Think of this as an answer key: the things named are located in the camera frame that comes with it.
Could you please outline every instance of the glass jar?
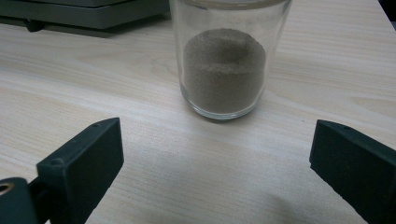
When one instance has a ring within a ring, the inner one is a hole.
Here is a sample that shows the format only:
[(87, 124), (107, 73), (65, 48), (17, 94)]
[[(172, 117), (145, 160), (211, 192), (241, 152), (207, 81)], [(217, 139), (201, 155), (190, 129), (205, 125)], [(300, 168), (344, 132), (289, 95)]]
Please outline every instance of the glass jar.
[(182, 95), (234, 119), (260, 101), (291, 0), (170, 0)]

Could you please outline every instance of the brown powder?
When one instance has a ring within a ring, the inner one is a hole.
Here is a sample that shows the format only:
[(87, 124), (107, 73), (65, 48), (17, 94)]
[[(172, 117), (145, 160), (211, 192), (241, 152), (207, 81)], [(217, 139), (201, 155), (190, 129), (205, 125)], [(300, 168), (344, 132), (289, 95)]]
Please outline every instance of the brown powder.
[(246, 33), (202, 32), (187, 43), (183, 63), (182, 90), (206, 112), (235, 113), (253, 106), (260, 97), (265, 51)]

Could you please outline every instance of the jar rim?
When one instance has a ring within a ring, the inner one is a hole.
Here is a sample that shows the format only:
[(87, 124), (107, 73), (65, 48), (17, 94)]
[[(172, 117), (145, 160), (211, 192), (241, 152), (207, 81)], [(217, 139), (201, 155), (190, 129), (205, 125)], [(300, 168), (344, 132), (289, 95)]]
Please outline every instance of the jar rim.
[(243, 10), (271, 7), (291, 0), (179, 0), (197, 7)]

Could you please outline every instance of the wood grain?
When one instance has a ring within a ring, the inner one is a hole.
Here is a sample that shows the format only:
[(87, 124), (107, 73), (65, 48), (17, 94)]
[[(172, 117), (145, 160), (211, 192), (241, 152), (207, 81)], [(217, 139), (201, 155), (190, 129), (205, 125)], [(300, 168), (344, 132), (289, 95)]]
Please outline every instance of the wood grain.
[(229, 122), (182, 99), (169, 15), (59, 29), (0, 24), (0, 179), (31, 181), (120, 117), (125, 163), (88, 223), (365, 223), (308, 157), (317, 119), (396, 148), (396, 33), (377, 1), (295, 0), (260, 105)]

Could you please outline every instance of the clear glass jar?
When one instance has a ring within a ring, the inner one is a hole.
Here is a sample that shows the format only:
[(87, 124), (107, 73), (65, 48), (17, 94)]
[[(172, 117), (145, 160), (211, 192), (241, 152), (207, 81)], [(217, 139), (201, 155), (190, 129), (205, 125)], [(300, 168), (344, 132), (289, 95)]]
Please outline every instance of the clear glass jar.
[(291, 0), (170, 0), (182, 95), (234, 119), (260, 101)]

